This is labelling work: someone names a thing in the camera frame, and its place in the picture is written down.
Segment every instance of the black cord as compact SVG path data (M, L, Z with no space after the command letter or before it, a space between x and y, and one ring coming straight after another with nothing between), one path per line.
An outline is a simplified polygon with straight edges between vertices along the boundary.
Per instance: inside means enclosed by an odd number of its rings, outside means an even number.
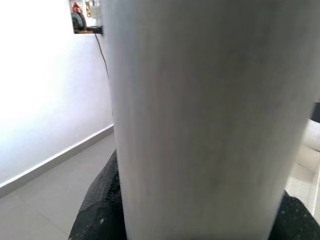
M102 52L102 49L101 49L101 45L100 45L99 39L98 39L98 37L97 37L97 34L95 33L95 34L94 34L94 36L95 36L95 39L96 39L96 41L98 42L98 45L99 45L99 49L100 49L100 53L101 53L101 56L102 56L102 58L103 58L103 61L104 61L104 65L105 65L105 70L106 70L106 74L108 75L108 78L109 78L109 73L108 73L107 62L106 62L106 59L105 59L104 53Z

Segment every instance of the gray tile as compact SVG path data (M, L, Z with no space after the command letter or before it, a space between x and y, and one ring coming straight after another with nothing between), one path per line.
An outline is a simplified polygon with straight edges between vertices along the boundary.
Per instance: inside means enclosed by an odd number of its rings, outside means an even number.
M69 234L91 182L115 149L110 135L16 191L28 205Z
M5 240L66 240L68 236L15 194L0 199L0 233Z

